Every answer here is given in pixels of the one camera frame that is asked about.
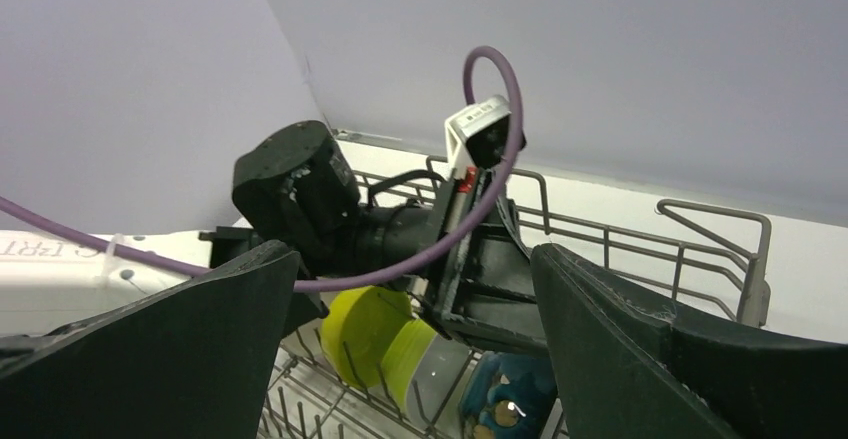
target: wire rack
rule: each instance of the wire rack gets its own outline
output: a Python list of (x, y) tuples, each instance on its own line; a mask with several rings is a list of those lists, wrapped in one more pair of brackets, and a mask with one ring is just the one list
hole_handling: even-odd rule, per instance
[[(429, 156), (426, 168), (435, 172), (437, 164), (446, 164), (440, 156)], [(369, 188), (388, 178), (362, 171), (354, 171), (362, 188)], [(655, 289), (667, 291), (677, 299), (679, 296), (707, 301), (717, 306), (732, 321), (753, 327), (765, 325), (768, 314), (770, 289), (765, 281), (765, 267), (768, 258), (771, 224), (760, 214), (726, 209), (715, 206), (664, 199), (657, 204), (657, 212), (696, 232), (714, 245), (705, 245), (691, 241), (682, 241), (644, 231), (636, 231), (597, 223), (564, 214), (551, 212), (548, 204), (548, 186), (541, 174), (533, 171), (515, 170), (514, 176), (525, 177), (538, 184), (539, 204), (541, 208), (518, 205), (522, 229), (544, 233), (552, 241), (567, 238), (586, 244), (593, 244), (603, 251), (603, 266), (610, 271), (640, 282)], [(413, 181), (391, 188), (383, 194), (395, 201), (414, 200), (422, 204), (432, 204), (437, 184)], [(749, 251), (718, 233), (681, 215), (677, 210), (689, 210), (707, 215), (724, 216), (759, 224), (757, 248)], [(594, 231), (595, 234), (582, 232)], [(668, 252), (669, 247), (676, 253)], [(611, 251), (622, 250), (664, 261), (674, 265), (674, 274), (666, 280), (644, 277), (631, 271), (620, 270), (611, 264)], [(735, 266), (733, 271), (704, 259), (687, 257), (698, 253), (698, 257), (712, 256), (724, 259)], [(686, 271), (701, 270), (717, 274), (733, 285), (739, 293), (735, 307), (716, 295), (680, 286), (680, 279)], [(319, 325), (308, 324), (286, 339), (278, 351), (275, 373), (269, 384), (265, 400), (265, 409), (261, 416), (258, 437), (270, 438), (378, 438), (393, 439), (418, 437), (433, 439), (457, 439), (465, 437), (461, 431), (457, 415), (457, 403), (465, 383), (470, 376), (480, 351), (470, 351), (465, 359), (463, 372), (453, 381), (450, 393), (446, 395), (436, 409), (434, 417), (426, 418), (425, 427), (414, 426), (402, 413), (398, 405), (388, 394), (384, 375), (376, 364), (381, 384), (371, 390), (357, 384), (345, 384), (324, 359), (320, 348)], [(350, 361), (354, 377), (359, 374)], [(426, 417), (420, 401), (418, 384), (413, 383), (414, 396), (421, 417)], [(557, 404), (548, 425), (544, 439), (568, 437), (565, 417)]]

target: metal wire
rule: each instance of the metal wire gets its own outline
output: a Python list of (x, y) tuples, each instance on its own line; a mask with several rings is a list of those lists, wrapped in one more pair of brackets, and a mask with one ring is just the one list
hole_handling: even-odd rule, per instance
[[(446, 163), (444, 157), (429, 156), (425, 161), (427, 169), (434, 172), (434, 164)], [(361, 187), (368, 187), (371, 184), (383, 181), (386, 177), (372, 174), (368, 172), (355, 171), (357, 181)], [(585, 219), (575, 218), (551, 212), (549, 210), (548, 187), (544, 176), (541, 174), (515, 170), (513, 174), (516, 176), (526, 177), (535, 181), (539, 185), (539, 204), (541, 209), (517, 206), (520, 214), (520, 225), (542, 231), (546, 235), (556, 237), (576, 239), (589, 244), (596, 244), (603, 248), (603, 265), (610, 271), (625, 277), (627, 279), (648, 284), (654, 287), (662, 288), (669, 291), (672, 298), (677, 299), (679, 296), (689, 296), (700, 300), (709, 301), (718, 306), (724, 314), (733, 321), (746, 324), (754, 327), (761, 327), (765, 324), (768, 314), (768, 303), (770, 297), (770, 289), (765, 281), (765, 265), (768, 258), (769, 241), (771, 237), (771, 224), (765, 216), (750, 212), (738, 211), (733, 209), (725, 209), (715, 206), (705, 206), (702, 204), (694, 204), (683, 201), (666, 199), (657, 204), (657, 212), (669, 217), (670, 219), (680, 223), (688, 229), (698, 233), (699, 235), (714, 242), (715, 246), (707, 246), (689, 241), (681, 241), (679, 239), (669, 238), (651, 234), (648, 232), (636, 231), (632, 229), (620, 228), (608, 224), (597, 223)], [(437, 184), (435, 181), (430, 184), (406, 183), (402, 186), (390, 189), (383, 194), (394, 195), (406, 200), (415, 200), (424, 204), (432, 204), (435, 198)], [(707, 229), (706, 227), (697, 224), (695, 221), (685, 218), (674, 209), (684, 209), (689, 211), (697, 211), (710, 215), (724, 216), (736, 218), (744, 221), (753, 221), (761, 226), (760, 237), (756, 251), (749, 251), (738, 244), (733, 243), (727, 238)], [(586, 234), (569, 229), (569, 227), (582, 227), (597, 231), (598, 235)], [(616, 236), (622, 238), (637, 239), (643, 245), (635, 245), (621, 240), (615, 240)], [(676, 253), (671, 254), (662, 250), (656, 249), (658, 246), (675, 247)], [(645, 257), (654, 258), (661, 261), (666, 261), (674, 264), (674, 275), (668, 281), (661, 281), (655, 278), (647, 278), (634, 274), (632, 272), (623, 271), (612, 267), (610, 264), (610, 252), (613, 249), (627, 251), (639, 254)], [(715, 258), (728, 260), (742, 273), (740, 278), (738, 273), (730, 269), (711, 264), (702, 260), (696, 260), (691, 257), (686, 257), (687, 252), (697, 252)], [(726, 278), (733, 286), (740, 291), (740, 298), (736, 307), (731, 307), (720, 298), (711, 294), (699, 292), (697, 290), (688, 289), (680, 286), (681, 277), (684, 271), (691, 269), (700, 269), (714, 274), (718, 274)], [(313, 335), (320, 344), (320, 334), (317, 329), (306, 331)], [(354, 366), (351, 360), (348, 344), (344, 344), (344, 349), (348, 357), (348, 362), (353, 372), (353, 377), (358, 384), (352, 386), (345, 384), (339, 375), (323, 360), (323, 355), (319, 350), (315, 350), (307, 344), (304, 339), (304, 331), (296, 331), (295, 336), (302, 352), (292, 350), (290, 347), (282, 344), (281, 351), (288, 356), (282, 366), (277, 368), (279, 373), (278, 380), (272, 384), (268, 390), (268, 396), (265, 401), (265, 409), (263, 410), (260, 419), (260, 427), (258, 437), (261, 438), (300, 438), (300, 439), (323, 439), (324, 437), (368, 437), (376, 439), (391, 439), (391, 436), (385, 432), (377, 430), (375, 426), (366, 424), (358, 417), (355, 411), (347, 411), (341, 404), (345, 400), (355, 400), (359, 403), (367, 405), (373, 411), (376, 411), (389, 423), (392, 423), (402, 428), (407, 434), (407, 437), (417, 437), (424, 439), (455, 439), (456, 435), (450, 434), (448, 431), (441, 430), (438, 427), (439, 419), (441, 418), (445, 408), (447, 407), (450, 397), (455, 392), (455, 389), (460, 383), (464, 374), (474, 368), (480, 358), (479, 351), (472, 351), (465, 360), (463, 372), (460, 373), (444, 400), (436, 409), (434, 417), (429, 418), (425, 415), (424, 405), (421, 404), (421, 394), (418, 390), (418, 384), (413, 384), (414, 401), (416, 404), (409, 404), (408, 407), (417, 408), (421, 417), (425, 417), (427, 427), (423, 430), (413, 426), (410, 421), (404, 416), (398, 404), (392, 399), (389, 394), (389, 387), (385, 379), (385, 375), (379, 364), (375, 364), (377, 375), (380, 378), (380, 388), (378, 391), (369, 390), (364, 387), (364, 383), (360, 379), (357, 367)], [(338, 388), (340, 394), (338, 397), (331, 399), (324, 397), (321, 391), (317, 390), (314, 384), (310, 381), (298, 379), (293, 375), (295, 370), (306, 369), (311, 371), (324, 381)], [(305, 396), (301, 396), (297, 400), (297, 417), (290, 417), (287, 404), (291, 402), (289, 393), (286, 388), (297, 388), (304, 391)], [(279, 401), (280, 410), (277, 410), (272, 398), (276, 397)], [(320, 403), (322, 414), (315, 415), (307, 419), (304, 412), (304, 400), (310, 400)], [(557, 439), (568, 437), (566, 426), (564, 423), (565, 417), (560, 412), (552, 414), (549, 420), (549, 427), (546, 431), (544, 439)], [(348, 430), (341, 422), (333, 428), (328, 424), (328, 419), (335, 416), (355, 430)]]

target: background wall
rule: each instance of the background wall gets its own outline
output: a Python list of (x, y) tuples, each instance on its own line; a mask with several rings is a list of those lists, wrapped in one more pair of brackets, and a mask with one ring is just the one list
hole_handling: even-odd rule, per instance
[(66, 224), (231, 224), (235, 158), (316, 118), (265, 0), (0, 0), (0, 194)]
[(336, 127), (441, 149), (490, 44), (523, 85), (525, 164), (848, 222), (848, 0), (268, 1)]

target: white wall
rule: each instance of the white wall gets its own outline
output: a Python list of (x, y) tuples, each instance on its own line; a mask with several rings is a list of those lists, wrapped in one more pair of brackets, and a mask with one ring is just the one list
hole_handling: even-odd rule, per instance
[(523, 85), (527, 161), (848, 223), (848, 0), (269, 3), (334, 126), (441, 147), (490, 44)]
[(0, 195), (67, 224), (230, 224), (235, 158), (316, 118), (265, 0), (0, 0)]

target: dish rack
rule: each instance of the dish rack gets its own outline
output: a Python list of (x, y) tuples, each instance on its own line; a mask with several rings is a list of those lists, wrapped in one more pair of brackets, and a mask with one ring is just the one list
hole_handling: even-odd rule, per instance
[[(425, 160), (425, 166), (431, 172), (436, 172), (437, 164), (446, 165), (446, 158), (429, 156)], [(354, 172), (361, 188), (367, 189), (389, 179), (378, 174)], [(754, 327), (765, 324), (770, 297), (770, 289), (765, 281), (765, 265), (771, 236), (770, 222), (765, 216), (670, 199), (661, 200), (657, 204), (659, 214), (669, 217), (715, 244), (705, 245), (551, 212), (548, 207), (548, 186), (544, 176), (526, 170), (515, 170), (513, 175), (532, 180), (538, 184), (539, 190), (541, 208), (517, 205), (522, 232), (535, 230), (545, 234), (550, 240), (568, 239), (595, 245), (603, 251), (603, 266), (622, 277), (642, 283), (654, 290), (665, 291), (675, 299), (687, 296), (706, 301), (717, 306), (732, 321)], [(399, 202), (414, 200), (423, 204), (432, 204), (436, 186), (435, 182), (407, 182), (384, 191), (380, 197)], [(673, 209), (697, 211), (758, 223), (761, 227), (757, 249), (749, 251)], [(592, 230), (595, 235), (578, 229)], [(641, 245), (634, 244), (634, 241), (640, 242)], [(669, 248), (674, 248), (677, 252), (671, 253), (668, 251)], [(671, 263), (674, 265), (674, 274), (663, 281), (616, 269), (611, 264), (612, 250), (627, 251)], [(687, 257), (687, 251), (691, 251), (690, 257)], [(706, 255), (729, 261), (739, 269), (739, 272), (692, 257), (695, 255), (692, 253), (697, 253), (701, 257)], [(739, 291), (739, 301), (735, 309), (716, 295), (681, 287), (680, 278), (684, 266), (687, 271), (700, 269), (718, 274), (728, 280)], [(371, 390), (352, 387), (341, 380), (321, 353), (319, 325), (315, 322), (301, 327), (280, 345), (265, 398), (258, 438), (459, 439), (463, 437), (460, 432), (457, 404), (469, 379), (470, 371), (481, 356), (481, 351), (470, 351), (465, 359), (463, 372), (453, 381), (451, 393), (439, 404), (435, 417), (428, 418), (427, 426), (422, 429), (413, 426), (392, 400), (379, 365), (375, 367), (381, 384)], [(354, 377), (358, 377), (352, 361), (350, 364)], [(416, 398), (419, 399), (417, 404), (409, 407), (418, 407), (423, 417), (418, 385), (413, 383), (412, 387)], [(548, 420), (543, 438), (561, 437), (568, 437), (568, 432), (562, 408), (557, 403)]]

